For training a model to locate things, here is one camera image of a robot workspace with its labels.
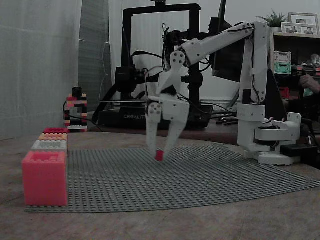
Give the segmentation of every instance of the hand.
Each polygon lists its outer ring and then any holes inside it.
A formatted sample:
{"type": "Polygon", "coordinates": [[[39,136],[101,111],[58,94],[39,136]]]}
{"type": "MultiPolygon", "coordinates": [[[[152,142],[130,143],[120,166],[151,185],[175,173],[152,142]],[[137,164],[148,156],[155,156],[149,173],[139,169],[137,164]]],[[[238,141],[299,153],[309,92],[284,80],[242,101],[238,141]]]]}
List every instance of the hand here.
{"type": "Polygon", "coordinates": [[[320,93],[320,84],[308,74],[300,77],[299,83],[304,89],[310,89],[314,94],[320,93]]]}

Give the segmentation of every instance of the pink storage brick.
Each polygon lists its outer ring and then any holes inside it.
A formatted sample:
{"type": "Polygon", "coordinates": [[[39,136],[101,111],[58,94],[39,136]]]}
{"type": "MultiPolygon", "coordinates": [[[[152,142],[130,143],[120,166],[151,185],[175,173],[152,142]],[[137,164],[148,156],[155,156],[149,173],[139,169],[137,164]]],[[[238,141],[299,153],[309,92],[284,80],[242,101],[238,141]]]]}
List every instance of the pink storage brick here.
{"type": "Polygon", "coordinates": [[[65,127],[47,127],[43,131],[44,134],[66,134],[68,129],[65,127]]]}
{"type": "Polygon", "coordinates": [[[24,201],[33,206],[66,206],[66,153],[30,151],[22,160],[24,201]]]}

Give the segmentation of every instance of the green lego container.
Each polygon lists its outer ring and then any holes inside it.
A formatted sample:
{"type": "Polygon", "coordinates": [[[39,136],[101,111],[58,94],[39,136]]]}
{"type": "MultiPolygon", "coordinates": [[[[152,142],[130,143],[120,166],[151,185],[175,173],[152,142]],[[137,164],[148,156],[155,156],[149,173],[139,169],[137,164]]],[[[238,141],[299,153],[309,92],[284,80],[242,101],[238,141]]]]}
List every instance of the green lego container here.
{"type": "Polygon", "coordinates": [[[274,73],[282,74],[282,75],[291,75],[292,74],[291,62],[275,61],[274,73]]]}

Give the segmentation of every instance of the white curtain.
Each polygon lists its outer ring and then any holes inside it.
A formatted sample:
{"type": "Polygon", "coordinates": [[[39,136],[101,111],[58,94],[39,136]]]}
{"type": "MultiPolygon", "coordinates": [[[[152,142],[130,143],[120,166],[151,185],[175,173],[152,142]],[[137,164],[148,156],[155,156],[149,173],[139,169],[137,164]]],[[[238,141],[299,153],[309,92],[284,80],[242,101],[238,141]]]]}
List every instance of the white curtain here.
{"type": "Polygon", "coordinates": [[[0,140],[62,127],[82,0],[0,0],[0,140]]]}
{"type": "MultiPolygon", "coordinates": [[[[217,17],[220,0],[167,0],[167,4],[198,3],[200,11],[200,31],[208,32],[211,17],[217,17]]],[[[148,0],[110,0],[109,1],[109,24],[110,24],[110,47],[112,72],[121,66],[121,39],[122,39],[122,10],[153,6],[148,0]]],[[[232,25],[239,22],[258,21],[255,16],[265,16],[274,9],[278,13],[319,13],[320,0],[227,0],[225,20],[232,25]]],[[[156,54],[162,49],[162,23],[166,23],[170,30],[185,31],[189,26],[187,13],[161,13],[146,14],[133,17],[132,22],[132,51],[144,50],[156,54]]],[[[138,67],[150,68],[159,65],[157,59],[149,56],[136,57],[138,67]]],[[[230,100],[238,89],[236,82],[212,77],[211,69],[203,73],[203,86],[200,89],[200,98],[204,100],[230,100]]],[[[184,86],[182,93],[187,94],[184,86]]]]}

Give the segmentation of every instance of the creality logo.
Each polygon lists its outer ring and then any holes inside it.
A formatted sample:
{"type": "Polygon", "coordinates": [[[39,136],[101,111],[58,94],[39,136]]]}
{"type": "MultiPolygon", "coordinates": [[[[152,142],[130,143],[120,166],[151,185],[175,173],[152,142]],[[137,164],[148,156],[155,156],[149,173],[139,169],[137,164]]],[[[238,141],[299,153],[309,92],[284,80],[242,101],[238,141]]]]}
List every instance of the creality logo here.
{"type": "Polygon", "coordinates": [[[124,119],[135,119],[135,120],[144,120],[146,119],[145,115],[123,115],[124,119]]]}

